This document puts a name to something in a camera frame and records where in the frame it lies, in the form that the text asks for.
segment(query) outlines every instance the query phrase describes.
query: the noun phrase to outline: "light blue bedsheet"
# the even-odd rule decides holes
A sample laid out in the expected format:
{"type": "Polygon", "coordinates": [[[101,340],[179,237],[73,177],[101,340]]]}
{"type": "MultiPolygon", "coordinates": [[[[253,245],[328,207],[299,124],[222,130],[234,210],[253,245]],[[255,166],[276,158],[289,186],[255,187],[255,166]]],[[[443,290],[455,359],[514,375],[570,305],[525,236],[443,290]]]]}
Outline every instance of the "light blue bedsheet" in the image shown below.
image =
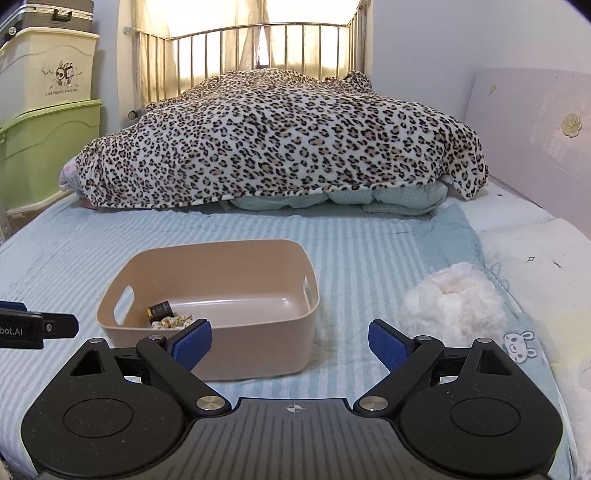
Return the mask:
{"type": "MultiPolygon", "coordinates": [[[[103,336],[95,322],[102,295],[122,266],[143,250],[251,238],[289,238],[306,249],[321,295],[310,365],[297,375],[212,385],[233,403],[240,396],[346,397],[352,402],[387,374],[369,351],[369,322],[383,318],[395,326],[404,293],[425,276],[461,261],[483,264],[479,239],[457,206],[432,220],[372,216],[358,207],[335,205],[293,213],[100,213],[68,198],[1,246],[0,299],[23,301],[31,310],[73,313],[80,333],[73,340],[48,341],[42,351],[0,351],[0,452],[34,474],[20,438],[22,417],[80,344],[103,336]]],[[[511,332],[531,331],[527,317],[509,306],[507,312],[511,332]]],[[[540,354],[522,367],[558,405],[535,336],[527,347],[540,354]]],[[[551,475],[566,480],[571,472],[563,440],[551,475]]]]}

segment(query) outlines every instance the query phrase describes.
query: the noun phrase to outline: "white plush toy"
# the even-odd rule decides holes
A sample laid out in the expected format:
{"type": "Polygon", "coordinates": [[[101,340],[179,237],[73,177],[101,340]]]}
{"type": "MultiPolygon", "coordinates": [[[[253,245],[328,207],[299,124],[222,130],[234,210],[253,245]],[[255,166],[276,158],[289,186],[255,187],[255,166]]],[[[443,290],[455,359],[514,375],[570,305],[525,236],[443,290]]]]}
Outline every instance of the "white plush toy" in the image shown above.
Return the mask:
{"type": "Polygon", "coordinates": [[[507,318],[503,299],[475,265],[444,268],[408,290],[398,329],[413,338],[431,335],[446,346],[470,347],[478,337],[502,344],[507,318]]]}

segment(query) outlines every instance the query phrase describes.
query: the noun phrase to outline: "green storage box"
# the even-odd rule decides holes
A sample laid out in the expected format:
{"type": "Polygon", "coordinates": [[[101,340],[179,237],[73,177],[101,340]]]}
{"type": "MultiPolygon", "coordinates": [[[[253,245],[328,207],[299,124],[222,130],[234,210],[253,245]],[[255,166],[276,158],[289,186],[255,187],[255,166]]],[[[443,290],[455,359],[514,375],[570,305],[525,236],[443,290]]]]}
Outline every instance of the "green storage box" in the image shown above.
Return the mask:
{"type": "Polygon", "coordinates": [[[34,208],[59,192],[63,166],[99,136],[101,105],[101,100],[56,105],[0,128],[0,203],[7,210],[34,208]]]}

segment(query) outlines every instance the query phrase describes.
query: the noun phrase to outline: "metal pivot screw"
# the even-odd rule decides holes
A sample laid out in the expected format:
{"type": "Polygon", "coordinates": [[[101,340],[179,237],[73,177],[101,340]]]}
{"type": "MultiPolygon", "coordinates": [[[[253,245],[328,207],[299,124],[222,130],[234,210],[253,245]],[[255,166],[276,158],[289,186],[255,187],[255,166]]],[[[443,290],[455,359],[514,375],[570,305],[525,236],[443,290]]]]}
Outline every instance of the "metal pivot screw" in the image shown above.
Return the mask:
{"type": "Polygon", "coordinates": [[[382,397],[364,397],[359,400],[359,406],[364,410],[379,411],[388,406],[388,400],[382,397]]]}
{"type": "Polygon", "coordinates": [[[226,401],[217,395],[206,395],[197,400],[197,407],[205,411],[219,410],[225,404],[226,401]]]}

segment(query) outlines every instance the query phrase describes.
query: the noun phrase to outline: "pink headboard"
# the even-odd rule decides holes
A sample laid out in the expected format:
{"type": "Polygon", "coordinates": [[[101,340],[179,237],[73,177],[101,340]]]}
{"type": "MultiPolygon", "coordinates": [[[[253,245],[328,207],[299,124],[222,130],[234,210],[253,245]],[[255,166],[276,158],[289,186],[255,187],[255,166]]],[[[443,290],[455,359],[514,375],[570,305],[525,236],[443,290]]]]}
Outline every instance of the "pink headboard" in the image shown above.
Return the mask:
{"type": "Polygon", "coordinates": [[[480,70],[466,123],[491,175],[591,238],[591,75],[480,70]]]}

